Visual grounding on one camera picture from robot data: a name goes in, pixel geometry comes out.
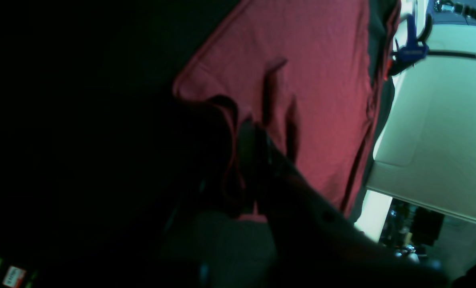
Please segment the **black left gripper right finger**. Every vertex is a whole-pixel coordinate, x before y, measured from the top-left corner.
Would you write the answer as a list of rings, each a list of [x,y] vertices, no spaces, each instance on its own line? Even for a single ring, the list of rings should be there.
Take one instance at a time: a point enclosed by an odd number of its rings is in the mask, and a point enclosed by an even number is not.
[[[270,288],[447,288],[440,270],[399,258],[323,199],[266,130],[246,120],[238,155],[249,197],[265,215],[278,258]]]

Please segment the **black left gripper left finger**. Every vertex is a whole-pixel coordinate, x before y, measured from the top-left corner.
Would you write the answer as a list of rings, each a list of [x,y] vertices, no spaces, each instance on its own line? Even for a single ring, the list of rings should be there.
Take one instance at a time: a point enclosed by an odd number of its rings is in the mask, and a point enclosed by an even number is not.
[[[194,288],[195,260],[160,251],[176,217],[232,191],[236,102],[121,98],[56,106],[38,126],[48,244],[36,288]]]

